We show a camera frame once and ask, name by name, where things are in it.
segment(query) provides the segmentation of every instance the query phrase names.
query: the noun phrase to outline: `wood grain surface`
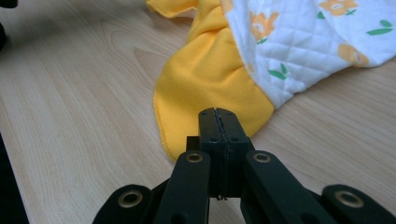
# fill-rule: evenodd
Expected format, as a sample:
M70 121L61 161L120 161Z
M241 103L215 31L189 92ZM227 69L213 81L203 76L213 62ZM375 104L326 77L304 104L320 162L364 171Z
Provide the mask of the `wood grain surface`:
M153 188L173 169L154 83L191 19L137 0L30 0L0 8L0 131L31 223L92 223L116 189ZM308 189L362 190L396 213L396 60L348 68L295 95L255 136ZM238 200L209 223L243 223Z

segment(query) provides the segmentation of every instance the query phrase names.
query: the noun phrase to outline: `floral print fabric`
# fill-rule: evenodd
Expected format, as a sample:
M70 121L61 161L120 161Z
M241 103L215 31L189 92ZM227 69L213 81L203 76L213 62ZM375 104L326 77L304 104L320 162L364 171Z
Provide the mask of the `floral print fabric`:
M396 54L394 0L221 3L247 71L276 108L338 70Z

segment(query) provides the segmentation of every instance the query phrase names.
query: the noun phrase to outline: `yellow fabric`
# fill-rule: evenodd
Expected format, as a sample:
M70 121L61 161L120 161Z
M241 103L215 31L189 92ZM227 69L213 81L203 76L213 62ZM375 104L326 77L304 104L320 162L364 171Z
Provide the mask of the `yellow fabric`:
M148 4L165 17L197 7L186 46L166 63L154 91L157 122L169 157L176 160L186 150L186 137L198 135L198 113L209 107L233 111L248 136L257 132L274 107L244 67L219 0L198 4L148 0Z

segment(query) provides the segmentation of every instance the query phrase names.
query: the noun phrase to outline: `black plastic part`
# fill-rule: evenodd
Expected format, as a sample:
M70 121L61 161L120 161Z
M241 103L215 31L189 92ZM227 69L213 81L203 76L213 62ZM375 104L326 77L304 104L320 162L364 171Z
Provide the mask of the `black plastic part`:
M0 0L0 7L14 8L18 6L18 0Z
M3 46L6 44L6 32L4 30L3 25L0 23L0 51L3 49Z
M153 223L204 224L208 221L210 157L190 150L178 159Z
M271 223L336 223L273 154L251 151L245 176Z
M329 186L322 196L305 189L276 156L254 149L231 111L204 110L199 126L200 135L187 137L187 151L169 180L153 190L117 190L94 223L204 224L209 197L241 198L247 224L396 223L385 208L348 186ZM120 207L122 193L136 188L142 202Z
M93 224L147 224L151 201L151 191L146 187L128 185L117 189L99 210Z
M320 201L338 223L396 223L393 214L363 192L349 186L326 187Z
M253 150L235 113L209 108L198 116L199 148L210 155L210 196L218 199L242 195L245 183L243 162Z
M247 224L267 224L270 223L267 215L262 211L260 202L257 200L251 188L246 185L241 197L241 212Z

